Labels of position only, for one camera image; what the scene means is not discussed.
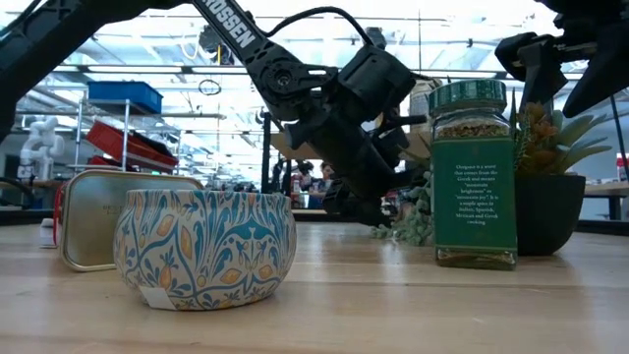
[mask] blue bin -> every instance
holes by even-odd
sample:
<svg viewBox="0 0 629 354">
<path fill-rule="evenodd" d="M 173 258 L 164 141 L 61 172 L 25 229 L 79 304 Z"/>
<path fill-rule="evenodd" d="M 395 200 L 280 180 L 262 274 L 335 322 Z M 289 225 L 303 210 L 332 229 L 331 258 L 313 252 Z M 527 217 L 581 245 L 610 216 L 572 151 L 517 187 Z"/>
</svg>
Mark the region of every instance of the blue bin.
<svg viewBox="0 0 629 354">
<path fill-rule="evenodd" d="M 125 100 L 129 99 L 132 114 L 160 114 L 163 96 L 144 82 L 89 82 L 87 99 L 92 104 L 110 113 L 125 112 Z"/>
</svg>

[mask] blue floral pattern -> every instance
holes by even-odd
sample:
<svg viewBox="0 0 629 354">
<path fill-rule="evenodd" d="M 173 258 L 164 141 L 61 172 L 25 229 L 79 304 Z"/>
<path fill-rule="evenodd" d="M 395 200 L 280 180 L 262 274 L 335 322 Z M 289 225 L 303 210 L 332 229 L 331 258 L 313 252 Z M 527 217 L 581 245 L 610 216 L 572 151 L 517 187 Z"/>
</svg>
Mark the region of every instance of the blue floral pattern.
<svg viewBox="0 0 629 354">
<path fill-rule="evenodd" d="M 130 191 L 114 258 L 141 299 L 140 286 L 161 287 L 178 310 L 214 310 L 272 294 L 290 269 L 296 241 L 283 196 Z"/>
</svg>

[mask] artificial plant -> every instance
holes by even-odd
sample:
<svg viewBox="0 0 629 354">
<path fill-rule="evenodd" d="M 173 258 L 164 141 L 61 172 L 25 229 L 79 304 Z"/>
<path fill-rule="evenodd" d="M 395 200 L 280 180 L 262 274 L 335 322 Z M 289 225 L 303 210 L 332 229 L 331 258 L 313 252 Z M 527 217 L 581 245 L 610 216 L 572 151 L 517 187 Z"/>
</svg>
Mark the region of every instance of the artificial plant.
<svg viewBox="0 0 629 354">
<path fill-rule="evenodd" d="M 511 98 L 511 132 L 514 141 L 516 175 L 565 174 L 580 160 L 610 150 L 600 146 L 607 137 L 582 139 L 595 126 L 613 117 L 583 115 L 564 125 L 563 114 L 555 110 L 548 116 L 539 103 L 527 103 L 522 113 Z"/>
<path fill-rule="evenodd" d="M 422 142 L 429 150 L 429 145 L 423 139 Z M 375 238 L 394 239 L 414 246 L 424 246 L 432 236 L 430 162 L 429 159 L 418 157 L 407 150 L 404 152 L 425 170 L 422 176 L 424 183 L 413 188 L 407 195 L 409 199 L 417 201 L 414 204 L 407 204 L 409 207 L 406 210 L 404 206 L 400 207 L 398 218 L 391 223 L 391 227 L 379 225 L 372 229 L 372 234 Z"/>
</svg>

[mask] spice jar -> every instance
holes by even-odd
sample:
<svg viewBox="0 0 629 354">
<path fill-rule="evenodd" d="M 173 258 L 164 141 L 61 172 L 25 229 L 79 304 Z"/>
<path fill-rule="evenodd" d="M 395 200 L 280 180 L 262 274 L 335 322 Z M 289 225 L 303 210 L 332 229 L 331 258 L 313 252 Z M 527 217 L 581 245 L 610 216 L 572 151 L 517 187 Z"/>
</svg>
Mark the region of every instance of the spice jar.
<svg viewBox="0 0 629 354">
<path fill-rule="evenodd" d="M 513 141 L 505 107 L 506 86 L 496 80 L 457 82 L 429 95 L 440 266 L 515 268 Z"/>
</svg>

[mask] green jar lid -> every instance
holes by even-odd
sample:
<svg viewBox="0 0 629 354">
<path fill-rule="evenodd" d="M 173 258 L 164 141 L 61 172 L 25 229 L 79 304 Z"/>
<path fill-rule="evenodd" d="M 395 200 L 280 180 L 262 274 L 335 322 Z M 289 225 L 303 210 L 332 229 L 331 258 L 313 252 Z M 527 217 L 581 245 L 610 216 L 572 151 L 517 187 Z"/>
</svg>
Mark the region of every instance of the green jar lid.
<svg viewBox="0 0 629 354">
<path fill-rule="evenodd" d="M 463 80 L 435 89 L 429 95 L 429 112 L 436 117 L 445 112 L 466 108 L 507 106 L 507 86 L 500 80 Z"/>
</svg>

